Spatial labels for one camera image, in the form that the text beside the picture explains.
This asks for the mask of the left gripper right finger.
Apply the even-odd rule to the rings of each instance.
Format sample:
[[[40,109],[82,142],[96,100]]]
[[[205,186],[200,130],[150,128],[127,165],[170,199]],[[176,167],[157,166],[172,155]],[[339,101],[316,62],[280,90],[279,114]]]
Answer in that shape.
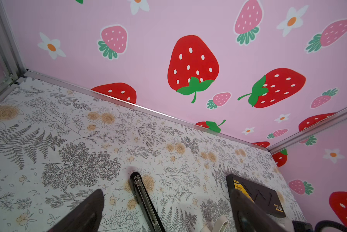
[[[237,232],[286,232],[241,191],[229,191],[230,204]]]

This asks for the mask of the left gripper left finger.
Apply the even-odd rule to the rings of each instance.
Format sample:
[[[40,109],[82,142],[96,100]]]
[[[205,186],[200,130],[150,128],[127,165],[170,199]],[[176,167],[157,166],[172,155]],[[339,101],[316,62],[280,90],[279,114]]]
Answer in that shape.
[[[49,232],[97,232],[103,218],[104,195],[95,190]]]

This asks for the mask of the black stapler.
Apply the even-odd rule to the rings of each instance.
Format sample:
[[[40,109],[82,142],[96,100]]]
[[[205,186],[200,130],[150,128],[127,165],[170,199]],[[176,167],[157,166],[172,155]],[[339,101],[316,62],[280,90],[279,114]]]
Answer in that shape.
[[[151,232],[165,232],[163,223],[152,204],[147,189],[144,186],[143,178],[138,172],[133,172],[130,175],[129,184],[136,202],[140,206],[144,218]]]

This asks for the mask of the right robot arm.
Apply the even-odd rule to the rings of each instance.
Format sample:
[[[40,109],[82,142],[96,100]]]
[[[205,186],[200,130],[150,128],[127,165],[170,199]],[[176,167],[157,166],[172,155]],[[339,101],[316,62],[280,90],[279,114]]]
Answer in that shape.
[[[326,228],[334,228],[341,232],[347,232],[346,226],[331,220],[323,220],[318,222],[314,229],[312,225],[307,222],[293,220],[292,225],[295,232],[322,232]]]

